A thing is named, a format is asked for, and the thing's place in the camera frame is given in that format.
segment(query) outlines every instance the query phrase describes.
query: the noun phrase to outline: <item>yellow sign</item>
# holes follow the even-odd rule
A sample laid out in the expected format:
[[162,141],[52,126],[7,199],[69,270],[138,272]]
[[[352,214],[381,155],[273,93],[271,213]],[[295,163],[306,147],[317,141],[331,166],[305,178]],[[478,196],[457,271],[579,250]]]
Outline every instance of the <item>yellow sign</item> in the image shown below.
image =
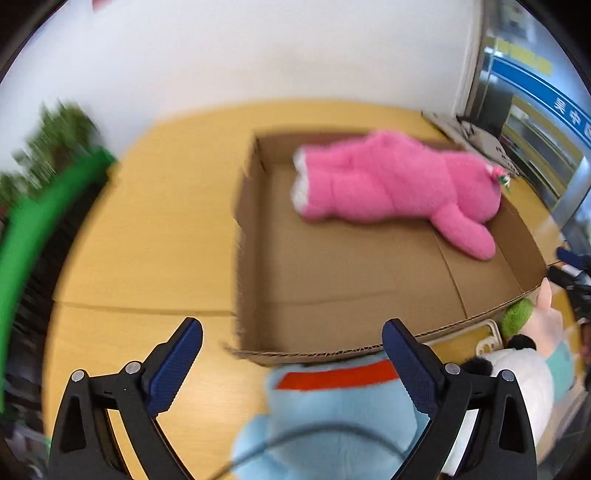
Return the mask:
[[520,61],[528,67],[538,70],[538,72],[547,75],[552,75],[552,62],[543,57],[536,55],[527,48],[520,47],[514,43],[507,42],[502,38],[496,39],[495,49],[503,55],[509,55],[512,59]]

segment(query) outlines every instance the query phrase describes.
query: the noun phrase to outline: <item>stuffed animal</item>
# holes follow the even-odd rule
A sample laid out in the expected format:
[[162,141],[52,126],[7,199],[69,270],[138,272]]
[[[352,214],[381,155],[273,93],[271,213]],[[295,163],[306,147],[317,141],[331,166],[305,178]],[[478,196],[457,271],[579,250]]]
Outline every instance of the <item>stuffed animal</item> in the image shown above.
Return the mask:
[[[501,370],[511,370],[515,374],[530,420],[534,444],[537,445],[548,425],[554,404],[554,384],[545,358],[534,348],[519,346],[518,349],[508,348],[477,356],[464,363],[462,368],[468,373],[490,377],[496,377]],[[477,410],[466,412],[460,432],[443,466],[443,473],[455,475],[477,416]]]
[[542,281],[535,304],[522,299],[505,312],[501,333],[509,345],[535,346],[546,360],[554,381],[554,401],[564,397],[575,379],[573,358],[563,340],[562,314],[551,307],[552,289]]
[[291,200],[306,220],[352,222],[428,219],[453,245],[488,260],[495,241],[482,225],[501,202],[508,176],[482,157],[435,151],[397,132],[380,131],[327,147],[304,145]]
[[256,416],[242,429],[233,459],[283,433],[326,423],[373,431],[400,454],[349,433],[315,433],[244,464],[234,472],[240,480],[389,480],[428,423],[383,352],[331,364],[279,367],[268,375],[265,391],[269,414]]

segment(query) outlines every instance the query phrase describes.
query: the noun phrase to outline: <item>white plush paw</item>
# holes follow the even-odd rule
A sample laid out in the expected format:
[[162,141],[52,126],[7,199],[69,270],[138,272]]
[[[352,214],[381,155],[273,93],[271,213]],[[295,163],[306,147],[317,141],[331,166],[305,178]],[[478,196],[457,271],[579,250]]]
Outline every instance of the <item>white plush paw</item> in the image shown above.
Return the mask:
[[308,181],[308,168],[306,166],[306,154],[299,148],[294,154],[294,166],[298,172],[291,189],[291,202],[296,212],[303,212],[308,206],[310,197],[310,182]]
[[306,152],[303,148],[298,148],[294,153],[294,167],[300,174],[307,174]]

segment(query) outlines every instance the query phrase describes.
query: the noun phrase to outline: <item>metal screw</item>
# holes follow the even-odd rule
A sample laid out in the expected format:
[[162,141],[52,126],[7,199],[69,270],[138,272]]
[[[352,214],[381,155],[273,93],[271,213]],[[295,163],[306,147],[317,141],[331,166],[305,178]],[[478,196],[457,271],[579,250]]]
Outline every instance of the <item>metal screw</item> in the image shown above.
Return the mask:
[[72,381],[73,382],[79,382],[83,378],[84,378],[84,370],[76,370],[74,373],[72,373]]
[[513,382],[515,379],[515,375],[511,370],[503,370],[501,376],[503,377],[503,380],[507,380],[508,382]]
[[136,374],[140,368],[142,368],[142,364],[139,362],[129,362],[125,365],[125,371],[129,374]]
[[460,373],[461,369],[459,365],[456,364],[445,364],[445,371],[450,375],[457,375]]

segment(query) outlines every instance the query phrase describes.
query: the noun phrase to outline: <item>light blue plush toy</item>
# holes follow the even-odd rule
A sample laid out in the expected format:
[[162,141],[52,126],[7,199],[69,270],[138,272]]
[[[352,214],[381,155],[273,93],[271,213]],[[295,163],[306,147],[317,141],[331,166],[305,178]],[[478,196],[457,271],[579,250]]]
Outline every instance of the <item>light blue plush toy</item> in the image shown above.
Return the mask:
[[237,459],[267,440],[302,427],[344,423],[396,445],[395,455],[347,433],[315,433],[244,464],[240,480],[389,480],[422,434],[419,413],[385,353],[324,365],[287,365],[267,376],[269,414],[250,421],[235,440]]

